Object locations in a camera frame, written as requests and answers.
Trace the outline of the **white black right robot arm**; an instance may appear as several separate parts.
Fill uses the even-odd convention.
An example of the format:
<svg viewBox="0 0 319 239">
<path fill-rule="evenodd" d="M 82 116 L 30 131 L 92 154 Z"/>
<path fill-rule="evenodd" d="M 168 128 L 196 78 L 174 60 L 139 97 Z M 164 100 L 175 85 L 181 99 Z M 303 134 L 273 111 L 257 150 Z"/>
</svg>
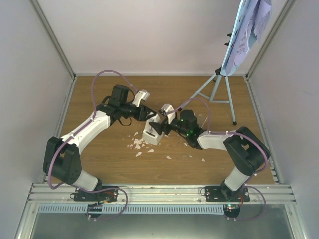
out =
<svg viewBox="0 0 319 239">
<path fill-rule="evenodd" d="M 202 129 L 192 110 L 183 110 L 180 117 L 166 116 L 163 121 L 147 123 L 158 135 L 177 132 L 192 148 L 218 149 L 228 152 L 234 169 L 220 185 L 221 197 L 231 202 L 238 197 L 240 188 L 257 172 L 268 165 L 269 149 L 247 127 L 236 131 L 212 132 Z"/>
</svg>

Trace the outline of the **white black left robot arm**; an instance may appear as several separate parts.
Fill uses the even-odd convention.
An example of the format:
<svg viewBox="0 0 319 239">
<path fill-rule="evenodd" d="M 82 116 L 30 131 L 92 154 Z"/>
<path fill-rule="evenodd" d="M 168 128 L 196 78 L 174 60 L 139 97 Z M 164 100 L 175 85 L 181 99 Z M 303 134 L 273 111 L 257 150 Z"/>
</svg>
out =
<svg viewBox="0 0 319 239">
<path fill-rule="evenodd" d="M 147 121 L 156 116 L 155 111 L 141 103 L 148 99 L 149 92 L 140 90 L 128 101 L 130 92 L 129 87 L 115 85 L 111 95 L 106 96 L 77 128 L 61 138 L 53 136 L 48 140 L 43 162 L 48 178 L 54 177 L 84 190 L 91 201 L 101 199 L 103 189 L 98 186 L 99 180 L 82 169 L 80 155 L 98 134 L 121 118 Z"/>
</svg>

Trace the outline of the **white plastic debris pile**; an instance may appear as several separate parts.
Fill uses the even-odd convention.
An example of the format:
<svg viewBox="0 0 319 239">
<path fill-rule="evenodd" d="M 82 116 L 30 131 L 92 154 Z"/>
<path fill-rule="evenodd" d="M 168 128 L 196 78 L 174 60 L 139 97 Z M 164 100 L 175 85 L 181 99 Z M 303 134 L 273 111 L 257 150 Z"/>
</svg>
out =
<svg viewBox="0 0 319 239">
<path fill-rule="evenodd" d="M 143 139 L 142 132 L 136 131 L 134 134 L 129 135 L 128 139 L 130 139 L 130 142 L 127 144 L 126 148 L 133 153 L 134 157 L 140 157 L 143 154 L 155 152 L 154 146 Z"/>
</svg>

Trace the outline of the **sheet music papers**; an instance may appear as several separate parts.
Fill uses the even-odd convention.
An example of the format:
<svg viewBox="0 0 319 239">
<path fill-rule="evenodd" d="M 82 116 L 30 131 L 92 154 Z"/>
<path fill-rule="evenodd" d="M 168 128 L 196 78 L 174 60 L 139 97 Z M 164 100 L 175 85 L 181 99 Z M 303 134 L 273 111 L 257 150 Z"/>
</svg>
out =
<svg viewBox="0 0 319 239">
<path fill-rule="evenodd" d="M 261 42 L 272 13 L 272 0 L 251 0 L 233 48 L 233 66 L 238 69 L 254 43 Z"/>
</svg>

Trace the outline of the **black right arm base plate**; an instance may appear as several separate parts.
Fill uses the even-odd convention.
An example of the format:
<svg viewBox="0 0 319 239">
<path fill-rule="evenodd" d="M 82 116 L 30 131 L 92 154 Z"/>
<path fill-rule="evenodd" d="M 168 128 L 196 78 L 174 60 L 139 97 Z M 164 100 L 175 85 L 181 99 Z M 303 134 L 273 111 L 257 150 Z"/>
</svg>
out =
<svg viewBox="0 0 319 239">
<path fill-rule="evenodd" d="M 214 203 L 240 203 L 240 202 L 250 202 L 250 196 L 248 189 L 239 188 L 236 191 L 231 191 L 226 186 L 205 186 L 203 187 L 203 192 L 200 192 L 205 196 L 206 202 Z"/>
</svg>

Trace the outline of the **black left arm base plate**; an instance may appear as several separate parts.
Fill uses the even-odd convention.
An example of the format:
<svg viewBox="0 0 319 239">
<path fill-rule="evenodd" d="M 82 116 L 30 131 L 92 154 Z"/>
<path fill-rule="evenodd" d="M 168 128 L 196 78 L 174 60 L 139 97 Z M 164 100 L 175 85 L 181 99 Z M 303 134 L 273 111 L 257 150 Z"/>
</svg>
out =
<svg viewBox="0 0 319 239">
<path fill-rule="evenodd" d="M 102 186 L 100 193 L 87 193 L 76 189 L 74 193 L 70 194 L 70 199 L 75 202 L 92 202 L 92 203 L 110 203 L 116 202 L 118 196 L 117 186 Z"/>
</svg>

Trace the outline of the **aluminium frame post left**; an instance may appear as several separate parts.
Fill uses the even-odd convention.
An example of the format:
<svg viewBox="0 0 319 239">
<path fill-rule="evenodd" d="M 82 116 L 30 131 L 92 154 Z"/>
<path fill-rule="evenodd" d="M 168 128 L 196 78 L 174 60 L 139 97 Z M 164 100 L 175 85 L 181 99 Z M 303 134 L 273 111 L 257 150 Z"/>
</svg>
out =
<svg viewBox="0 0 319 239">
<path fill-rule="evenodd" d="M 64 67 L 66 68 L 68 74 L 70 75 L 71 79 L 73 81 L 75 81 L 76 74 L 74 73 L 74 71 L 71 67 L 71 64 L 69 63 L 69 61 L 68 61 L 68 59 L 67 59 L 59 41 L 58 41 L 58 39 L 57 39 L 57 37 L 56 37 L 56 35 L 55 35 L 51 25 L 50 25 L 45 13 L 44 13 L 39 1 L 38 0 L 30 0 L 29 2 L 32 5 L 36 15 L 38 16 L 42 26 L 44 27 L 44 30 L 46 31 L 51 43 L 53 44 L 55 50 L 58 53 L 60 59 L 62 60 L 62 63 L 64 65 Z"/>
</svg>

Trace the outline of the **aluminium frame post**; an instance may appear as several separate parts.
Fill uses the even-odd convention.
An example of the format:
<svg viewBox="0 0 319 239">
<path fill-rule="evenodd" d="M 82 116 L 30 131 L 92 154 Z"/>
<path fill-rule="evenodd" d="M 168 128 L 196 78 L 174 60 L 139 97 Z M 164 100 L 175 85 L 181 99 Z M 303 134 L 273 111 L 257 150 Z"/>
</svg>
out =
<svg viewBox="0 0 319 239">
<path fill-rule="evenodd" d="M 258 63 L 260 62 L 261 58 L 265 54 L 267 48 L 269 47 L 270 43 L 276 36 L 277 32 L 279 31 L 280 27 L 284 23 L 286 17 L 290 13 L 292 7 L 296 3 L 296 0 L 286 0 L 285 4 L 283 5 L 281 11 L 279 12 L 278 16 L 276 17 L 272 27 L 269 30 L 269 33 L 267 34 L 264 42 L 261 45 L 260 50 L 258 51 L 258 54 L 256 55 L 254 61 L 252 62 L 248 72 L 245 74 L 244 79 L 245 81 L 249 81 L 250 77 L 252 76 L 253 72 L 255 71 Z"/>
<path fill-rule="evenodd" d="M 60 59 L 62 60 L 62 63 L 64 65 L 64 67 L 66 68 L 68 74 L 70 75 L 71 79 L 73 81 L 75 81 L 76 74 L 74 73 L 74 71 L 71 67 L 71 64 L 69 63 L 69 61 L 68 61 L 68 59 L 67 59 L 59 41 L 58 41 L 58 39 L 57 39 L 57 37 L 56 37 L 56 35 L 55 35 L 51 25 L 50 25 L 45 13 L 44 13 L 39 1 L 38 0 L 30 0 L 29 2 L 32 5 L 36 15 L 38 16 L 42 26 L 44 27 L 44 30 L 46 31 L 51 43 L 53 44 L 55 50 L 58 53 Z"/>
</svg>

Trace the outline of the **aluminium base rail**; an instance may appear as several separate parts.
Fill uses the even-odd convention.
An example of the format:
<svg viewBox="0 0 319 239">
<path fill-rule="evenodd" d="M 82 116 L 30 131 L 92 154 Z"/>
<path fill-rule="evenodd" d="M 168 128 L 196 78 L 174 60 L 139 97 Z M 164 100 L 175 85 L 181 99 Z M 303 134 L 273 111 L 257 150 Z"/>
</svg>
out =
<svg viewBox="0 0 319 239">
<path fill-rule="evenodd" d="M 120 185 L 127 196 L 119 191 L 116 204 L 155 204 L 155 205 L 205 205 L 240 204 L 241 198 L 233 201 L 222 200 L 219 196 L 208 194 L 203 185 Z M 28 203 L 73 203 L 70 194 L 76 189 L 61 185 L 52 190 L 47 184 L 33 184 L 27 197 Z M 251 185 L 244 194 L 249 200 L 245 204 L 293 204 L 296 199 L 289 185 Z"/>
</svg>

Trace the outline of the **aluminium frame post right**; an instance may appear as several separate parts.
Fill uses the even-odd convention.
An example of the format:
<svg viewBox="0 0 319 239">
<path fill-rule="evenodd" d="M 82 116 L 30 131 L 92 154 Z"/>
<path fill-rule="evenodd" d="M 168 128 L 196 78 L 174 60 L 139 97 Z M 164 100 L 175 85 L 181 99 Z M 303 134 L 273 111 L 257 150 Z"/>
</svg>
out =
<svg viewBox="0 0 319 239">
<path fill-rule="evenodd" d="M 250 77 L 252 76 L 253 72 L 255 71 L 258 63 L 260 62 L 261 58 L 265 54 L 267 48 L 269 47 L 270 43 L 276 36 L 277 32 L 279 31 L 280 27 L 284 23 L 286 17 L 290 13 L 292 7 L 296 3 L 296 0 L 286 0 L 285 4 L 283 5 L 281 11 L 279 12 L 278 16 L 276 17 L 272 27 L 269 30 L 269 33 L 267 34 L 264 42 L 261 45 L 260 50 L 258 51 L 258 54 L 256 55 L 254 61 L 252 62 L 248 72 L 245 74 L 244 79 L 245 81 L 249 81 Z"/>
</svg>

